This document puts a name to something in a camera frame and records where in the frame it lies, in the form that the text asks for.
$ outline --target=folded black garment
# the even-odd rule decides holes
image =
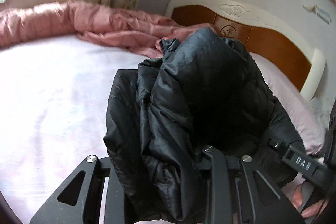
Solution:
[[[135,219],[190,221],[206,186],[195,149],[251,155],[280,186],[296,173],[267,145],[302,140],[243,44],[202,29],[184,43],[162,40],[162,58],[118,70],[104,138]]]

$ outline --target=pillow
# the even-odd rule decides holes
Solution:
[[[251,56],[273,95],[278,98],[287,111],[303,140],[307,154],[317,154],[323,147],[325,132],[324,128],[318,125],[308,103],[276,65],[258,54],[251,53]]]

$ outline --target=pink comforter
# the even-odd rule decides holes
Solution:
[[[77,33],[83,40],[124,47],[153,58],[162,56],[159,44],[162,38],[177,38],[183,42],[205,27],[212,28],[210,24],[182,27],[160,15],[86,2],[51,3],[0,12],[0,48],[42,37]]]

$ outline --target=metal bolt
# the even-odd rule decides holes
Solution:
[[[205,152],[212,152],[213,150],[215,150],[211,145],[207,145],[204,147],[204,151]]]
[[[87,162],[95,162],[97,157],[95,155],[90,155],[86,158]]]
[[[241,158],[243,160],[243,162],[251,162],[252,158],[249,155],[245,155]]]

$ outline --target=mattress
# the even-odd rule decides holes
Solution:
[[[74,35],[0,51],[0,191],[24,224],[86,156],[107,156],[114,76],[144,59]]]

